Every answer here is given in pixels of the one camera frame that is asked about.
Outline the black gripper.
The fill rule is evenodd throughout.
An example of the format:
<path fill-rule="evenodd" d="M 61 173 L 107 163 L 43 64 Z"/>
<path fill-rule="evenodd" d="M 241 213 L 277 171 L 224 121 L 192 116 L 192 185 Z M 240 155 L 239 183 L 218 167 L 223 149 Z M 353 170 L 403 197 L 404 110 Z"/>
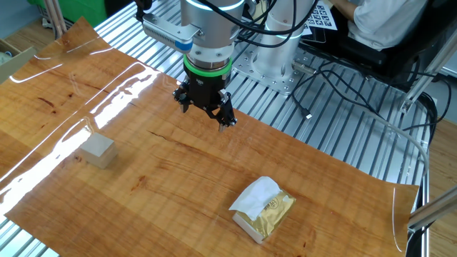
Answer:
<path fill-rule="evenodd" d="M 174 100 L 186 113 L 191 105 L 203 109 L 211 119 L 219 123 L 219 132 L 235 126 L 237 119 L 233 112 L 231 94 L 225 89 L 229 82 L 229 72 L 218 76 L 203 76 L 195 71 L 187 70 L 188 81 L 183 81 L 173 92 Z"/>

